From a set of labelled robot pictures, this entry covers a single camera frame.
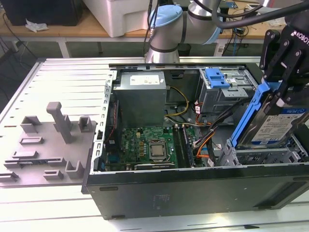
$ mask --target computer case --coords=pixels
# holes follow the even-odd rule
[[[1,0],[12,25],[22,26],[26,19],[47,25],[76,26],[82,17],[82,0]]]

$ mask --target table leg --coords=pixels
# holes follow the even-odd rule
[[[97,44],[98,44],[98,52],[99,52],[100,54],[102,54],[102,53],[103,53],[102,44],[101,44],[101,42],[97,42]]]
[[[63,58],[70,58],[71,54],[68,50],[68,46],[67,46],[67,43],[65,42],[65,40],[58,41],[58,44],[59,44],[59,47],[60,47],[60,50],[61,50],[62,57]]]
[[[216,49],[214,50],[214,57],[221,57],[223,55],[223,51],[225,48],[226,43],[218,41],[216,45]]]

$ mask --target yellow wire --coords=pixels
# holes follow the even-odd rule
[[[179,115],[182,115],[182,114],[186,113],[188,111],[188,109],[189,109],[189,100],[187,99],[187,97],[179,89],[177,89],[177,88],[175,88],[173,86],[171,86],[170,88],[173,88],[174,90],[179,92],[184,97],[185,102],[186,102],[187,105],[186,105],[184,111],[176,113],[176,114],[168,114],[168,115],[165,115],[165,116],[179,116]]]

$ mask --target label on hard drive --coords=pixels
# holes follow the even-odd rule
[[[292,128],[292,122],[300,118],[305,111],[305,109],[284,109],[278,116],[268,116],[252,139],[252,144],[266,145],[280,141]]]
[[[144,86],[144,85],[159,85],[159,75],[132,75],[130,77],[131,86]]]

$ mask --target sticker label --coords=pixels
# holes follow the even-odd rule
[[[292,128],[292,122],[300,118],[305,111],[305,109],[284,109],[282,114],[278,116],[268,116],[252,139],[252,143],[266,145],[280,141]]]
[[[208,164],[209,164],[209,166],[211,166],[211,167],[213,167],[214,166],[214,163],[212,162],[212,160],[211,159],[208,159],[208,162],[207,162]]]
[[[195,111],[196,111],[196,113],[197,113],[198,115],[201,114],[201,108],[200,108],[199,106],[196,106],[196,107],[195,107]]]
[[[162,210],[169,208],[170,195],[155,195],[153,197],[153,209]]]
[[[130,77],[131,86],[144,86],[144,85],[159,85],[159,75],[132,75]]]

